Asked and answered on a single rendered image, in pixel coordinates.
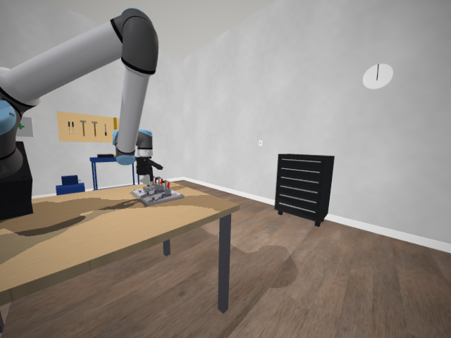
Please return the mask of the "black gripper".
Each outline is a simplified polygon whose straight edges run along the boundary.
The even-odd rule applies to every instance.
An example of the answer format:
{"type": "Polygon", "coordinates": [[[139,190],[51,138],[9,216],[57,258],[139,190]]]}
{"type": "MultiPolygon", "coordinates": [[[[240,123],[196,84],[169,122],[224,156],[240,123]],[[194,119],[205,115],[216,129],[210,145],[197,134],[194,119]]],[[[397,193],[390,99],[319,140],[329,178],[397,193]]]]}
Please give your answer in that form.
{"type": "Polygon", "coordinates": [[[152,158],[152,157],[151,156],[150,157],[137,157],[136,173],[138,175],[144,175],[144,177],[140,180],[140,182],[142,182],[143,184],[146,184],[147,187],[149,186],[149,190],[151,190],[152,182],[153,182],[153,170],[152,170],[152,165],[148,164],[149,158],[152,158]],[[146,177],[146,179],[145,179],[145,177],[146,177]]]}

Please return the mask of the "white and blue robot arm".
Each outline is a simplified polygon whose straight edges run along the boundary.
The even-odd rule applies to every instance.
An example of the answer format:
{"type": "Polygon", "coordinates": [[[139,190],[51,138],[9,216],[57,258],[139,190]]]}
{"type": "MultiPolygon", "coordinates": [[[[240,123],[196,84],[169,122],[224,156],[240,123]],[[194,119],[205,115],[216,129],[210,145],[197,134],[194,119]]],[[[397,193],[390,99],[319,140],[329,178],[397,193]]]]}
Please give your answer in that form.
{"type": "Polygon", "coordinates": [[[133,164],[135,146],[138,156],[153,156],[152,132],[139,130],[149,77],[156,72],[159,55],[152,25],[144,12],[127,8],[109,22],[12,69],[0,67],[0,179],[22,167],[16,132],[24,112],[39,105],[41,96],[119,58],[125,74],[119,129],[113,131],[116,161],[133,164]]]}

